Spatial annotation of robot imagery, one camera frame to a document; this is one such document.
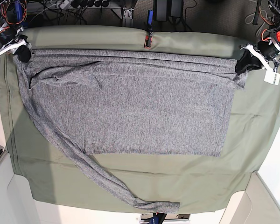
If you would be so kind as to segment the grey long-sleeve T-shirt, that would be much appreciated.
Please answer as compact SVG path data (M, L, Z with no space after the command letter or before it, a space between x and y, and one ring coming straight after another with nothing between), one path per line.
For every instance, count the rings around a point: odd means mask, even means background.
M38 49L14 57L24 107L43 137L105 191L137 209L174 213L179 202L145 201L94 154L219 156L235 90L236 60L153 52Z

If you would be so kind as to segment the white power strip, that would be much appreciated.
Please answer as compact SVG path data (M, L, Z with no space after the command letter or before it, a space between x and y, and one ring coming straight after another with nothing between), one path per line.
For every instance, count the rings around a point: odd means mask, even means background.
M71 0L50 0L50 4L54 9L66 10L70 7Z

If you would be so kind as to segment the orange black clamp centre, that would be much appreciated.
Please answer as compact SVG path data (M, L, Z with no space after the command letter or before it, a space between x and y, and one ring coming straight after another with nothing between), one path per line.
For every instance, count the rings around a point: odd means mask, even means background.
M146 35L146 38L145 38L144 48L146 48L146 49L151 48L152 36L153 36L153 32L152 31L148 32L148 35Z

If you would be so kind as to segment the orange black clamp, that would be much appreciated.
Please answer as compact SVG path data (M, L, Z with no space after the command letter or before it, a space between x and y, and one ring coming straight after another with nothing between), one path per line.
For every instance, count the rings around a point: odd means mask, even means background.
M166 218L166 213L156 212L153 214L153 217L150 219L150 224L162 224Z
M153 32L152 31L148 32L148 35L146 35L146 38L145 38L144 48L146 48L146 49L151 48L152 36L153 36Z

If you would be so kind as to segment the green table cloth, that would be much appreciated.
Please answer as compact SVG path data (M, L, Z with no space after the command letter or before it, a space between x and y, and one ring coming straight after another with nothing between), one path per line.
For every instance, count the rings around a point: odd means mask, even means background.
M33 49L143 51L141 29L69 25L27 29ZM246 188L260 168L280 127L280 83L249 73L234 95L220 157L199 155L101 154L96 160L146 201L180 202L181 213L216 211ZM96 185L49 144L26 113L11 54L0 62L0 113L14 173L25 177L35 200L92 210L137 213Z

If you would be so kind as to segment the orange black clamp bottom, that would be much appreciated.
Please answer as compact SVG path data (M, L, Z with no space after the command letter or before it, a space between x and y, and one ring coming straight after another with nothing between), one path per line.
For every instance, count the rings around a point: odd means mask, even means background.
M150 219L150 224L162 224L166 218L166 213L156 212L153 214L153 217Z

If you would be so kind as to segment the metal table bracket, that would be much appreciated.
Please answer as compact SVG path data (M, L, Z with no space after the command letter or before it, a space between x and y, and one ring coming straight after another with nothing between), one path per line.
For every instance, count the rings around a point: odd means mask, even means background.
M133 8L122 9L122 26L129 28L133 26Z

